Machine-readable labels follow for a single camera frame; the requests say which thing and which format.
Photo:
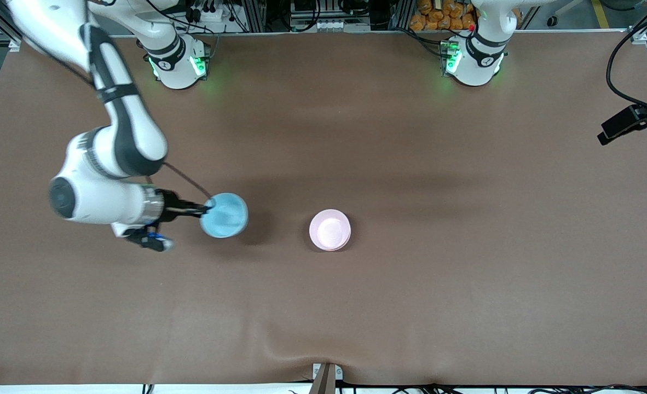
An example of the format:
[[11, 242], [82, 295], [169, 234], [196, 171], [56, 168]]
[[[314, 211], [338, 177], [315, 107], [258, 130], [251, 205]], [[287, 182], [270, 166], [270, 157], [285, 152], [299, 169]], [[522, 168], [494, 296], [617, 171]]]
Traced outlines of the blue plastic bowl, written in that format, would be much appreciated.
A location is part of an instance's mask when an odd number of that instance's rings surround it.
[[203, 232], [214, 239], [228, 239], [241, 234], [249, 222], [245, 200], [237, 194], [216, 194], [216, 207], [199, 218]]

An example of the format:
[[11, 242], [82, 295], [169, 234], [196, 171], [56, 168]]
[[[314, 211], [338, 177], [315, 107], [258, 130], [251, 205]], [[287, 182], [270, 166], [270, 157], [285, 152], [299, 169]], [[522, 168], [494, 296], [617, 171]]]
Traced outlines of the pink plastic bowl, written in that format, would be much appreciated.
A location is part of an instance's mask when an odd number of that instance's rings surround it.
[[342, 211], [335, 209], [317, 213], [309, 223], [309, 238], [313, 245], [323, 251], [340, 250], [343, 239], [341, 220], [346, 218]]

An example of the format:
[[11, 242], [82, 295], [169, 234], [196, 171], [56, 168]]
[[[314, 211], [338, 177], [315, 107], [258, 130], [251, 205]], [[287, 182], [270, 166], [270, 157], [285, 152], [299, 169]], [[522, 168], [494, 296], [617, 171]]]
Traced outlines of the white power strip with plugs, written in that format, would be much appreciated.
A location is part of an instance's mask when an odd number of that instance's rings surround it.
[[222, 22], [225, 16], [223, 0], [183, 0], [186, 20], [190, 23]]

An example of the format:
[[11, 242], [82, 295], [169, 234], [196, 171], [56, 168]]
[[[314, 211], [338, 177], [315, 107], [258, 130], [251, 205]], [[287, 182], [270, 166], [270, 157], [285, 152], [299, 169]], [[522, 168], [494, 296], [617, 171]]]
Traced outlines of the orange packaged items pile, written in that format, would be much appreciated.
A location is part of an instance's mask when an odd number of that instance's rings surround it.
[[412, 31], [468, 31], [477, 23], [470, 0], [414, 0], [408, 28]]

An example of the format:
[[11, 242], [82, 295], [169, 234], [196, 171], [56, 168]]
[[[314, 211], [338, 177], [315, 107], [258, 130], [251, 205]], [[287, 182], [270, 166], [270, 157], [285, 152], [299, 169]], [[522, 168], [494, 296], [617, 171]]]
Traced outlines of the white terminal block device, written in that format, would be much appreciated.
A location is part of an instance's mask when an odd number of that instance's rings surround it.
[[368, 19], [322, 19], [316, 23], [316, 32], [364, 33], [369, 31], [371, 31], [371, 26]]

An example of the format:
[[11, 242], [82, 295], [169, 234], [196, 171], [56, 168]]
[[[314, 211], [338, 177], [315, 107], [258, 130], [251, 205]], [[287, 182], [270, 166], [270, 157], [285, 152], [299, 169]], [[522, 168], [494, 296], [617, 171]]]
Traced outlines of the brown table mat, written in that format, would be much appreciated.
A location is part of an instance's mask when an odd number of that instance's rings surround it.
[[[243, 234], [164, 224], [173, 250], [48, 199], [91, 89], [23, 47], [0, 71], [0, 384], [302, 380], [647, 386], [647, 132], [607, 146], [618, 32], [517, 33], [488, 85], [400, 33], [221, 39], [209, 79], [156, 82], [120, 47], [168, 161], [246, 200]], [[352, 227], [323, 251], [309, 223]]]

